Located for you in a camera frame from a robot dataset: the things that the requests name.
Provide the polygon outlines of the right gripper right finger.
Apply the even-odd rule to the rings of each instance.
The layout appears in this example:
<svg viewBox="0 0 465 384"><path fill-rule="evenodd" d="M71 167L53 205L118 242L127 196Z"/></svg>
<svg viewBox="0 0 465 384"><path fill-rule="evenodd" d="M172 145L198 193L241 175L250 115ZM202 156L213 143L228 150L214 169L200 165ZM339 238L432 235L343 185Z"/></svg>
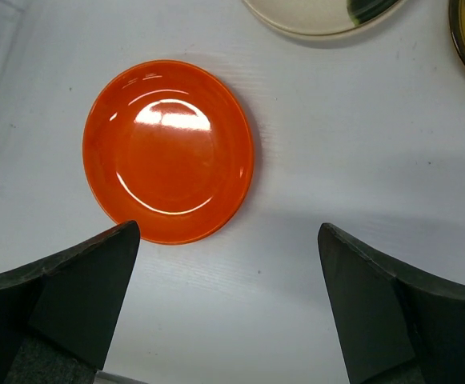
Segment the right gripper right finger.
<svg viewBox="0 0 465 384"><path fill-rule="evenodd" d="M351 383L465 383L465 285L330 223L318 249Z"/></svg>

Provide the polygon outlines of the orange plate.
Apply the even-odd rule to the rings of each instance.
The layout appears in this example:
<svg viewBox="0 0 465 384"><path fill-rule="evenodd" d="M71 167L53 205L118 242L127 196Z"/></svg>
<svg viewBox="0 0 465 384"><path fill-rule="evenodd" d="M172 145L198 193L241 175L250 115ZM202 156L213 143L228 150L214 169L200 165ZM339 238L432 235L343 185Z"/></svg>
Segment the orange plate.
<svg viewBox="0 0 465 384"><path fill-rule="evenodd" d="M123 71L98 94L82 161L111 219L135 221L148 242L181 245L214 234L238 212L255 144L244 108L222 80L159 59Z"/></svg>

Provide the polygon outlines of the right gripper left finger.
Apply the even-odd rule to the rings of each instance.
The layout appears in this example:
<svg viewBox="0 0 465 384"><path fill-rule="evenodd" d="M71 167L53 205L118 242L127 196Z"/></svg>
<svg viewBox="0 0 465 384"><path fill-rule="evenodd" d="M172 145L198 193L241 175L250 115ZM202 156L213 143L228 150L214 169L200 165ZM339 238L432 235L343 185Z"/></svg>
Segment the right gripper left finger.
<svg viewBox="0 0 465 384"><path fill-rule="evenodd" d="M0 273L0 383L92 383L138 254L137 222Z"/></svg>

